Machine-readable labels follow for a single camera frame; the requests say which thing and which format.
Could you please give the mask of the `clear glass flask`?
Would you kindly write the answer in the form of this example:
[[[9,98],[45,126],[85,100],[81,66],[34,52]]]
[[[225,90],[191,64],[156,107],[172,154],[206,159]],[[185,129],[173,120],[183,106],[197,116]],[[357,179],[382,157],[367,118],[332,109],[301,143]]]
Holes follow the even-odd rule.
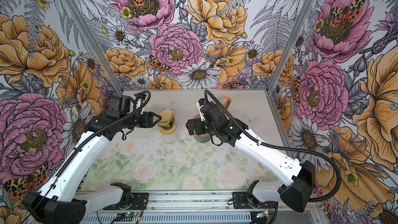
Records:
[[[174,144],[179,141],[179,135],[172,133],[172,134],[165,134],[161,135],[161,140],[165,144]]]

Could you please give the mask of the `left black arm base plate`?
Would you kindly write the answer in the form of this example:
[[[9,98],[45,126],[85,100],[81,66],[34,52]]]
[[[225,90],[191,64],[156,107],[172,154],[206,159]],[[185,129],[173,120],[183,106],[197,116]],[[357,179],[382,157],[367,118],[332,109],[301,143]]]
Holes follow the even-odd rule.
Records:
[[[145,210],[147,208],[148,198],[149,193],[133,192],[123,196],[119,203],[107,206],[103,208],[103,210]]]

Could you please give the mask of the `brown coffee filter stack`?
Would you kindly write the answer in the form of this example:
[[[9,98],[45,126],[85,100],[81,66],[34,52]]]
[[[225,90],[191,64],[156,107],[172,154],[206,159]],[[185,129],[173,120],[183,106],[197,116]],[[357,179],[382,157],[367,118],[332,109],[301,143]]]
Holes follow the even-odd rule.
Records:
[[[229,108],[231,102],[232,102],[231,98],[224,96],[221,103],[222,103],[222,106],[227,110]]]

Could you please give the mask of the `green glass dripper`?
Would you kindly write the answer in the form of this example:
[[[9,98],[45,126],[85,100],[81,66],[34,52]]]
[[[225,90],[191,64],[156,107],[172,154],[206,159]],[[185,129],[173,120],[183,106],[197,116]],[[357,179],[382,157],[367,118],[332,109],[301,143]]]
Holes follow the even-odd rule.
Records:
[[[169,120],[165,120],[165,121],[160,121],[158,123],[158,126],[168,126],[168,125],[173,125],[175,123],[175,117],[171,117]]]

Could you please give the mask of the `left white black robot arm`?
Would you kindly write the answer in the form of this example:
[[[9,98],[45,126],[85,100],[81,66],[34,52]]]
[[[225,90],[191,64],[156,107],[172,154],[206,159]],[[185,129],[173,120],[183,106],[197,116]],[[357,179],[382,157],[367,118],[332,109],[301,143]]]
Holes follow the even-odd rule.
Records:
[[[152,128],[162,119],[144,111],[150,98],[148,90],[134,97],[112,96],[108,108],[85,125],[80,140],[55,175],[40,190],[23,198],[22,204],[29,215],[41,224],[78,224],[84,217],[108,206],[130,207],[131,187],[123,183],[112,183],[90,194],[80,195],[78,190],[97,156],[117,133]]]

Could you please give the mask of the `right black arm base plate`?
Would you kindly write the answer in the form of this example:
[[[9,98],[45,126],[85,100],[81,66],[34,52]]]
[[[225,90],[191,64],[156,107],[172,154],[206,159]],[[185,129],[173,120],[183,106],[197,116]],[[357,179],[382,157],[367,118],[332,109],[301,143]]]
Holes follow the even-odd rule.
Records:
[[[274,209],[275,201],[260,202],[252,193],[235,191],[232,192],[232,205],[234,209]]]

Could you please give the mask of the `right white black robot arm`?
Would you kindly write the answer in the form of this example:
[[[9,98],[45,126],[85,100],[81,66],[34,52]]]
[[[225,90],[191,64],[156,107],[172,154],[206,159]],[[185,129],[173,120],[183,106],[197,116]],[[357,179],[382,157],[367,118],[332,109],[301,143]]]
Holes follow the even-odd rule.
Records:
[[[198,118],[189,119],[190,135],[209,134],[255,158],[279,180],[276,185],[258,179],[250,185],[247,195],[252,207],[267,201],[282,201],[292,210],[304,212],[315,186],[315,166],[291,158],[270,148],[247,125],[238,119],[228,119],[220,107],[205,99],[197,102]]]

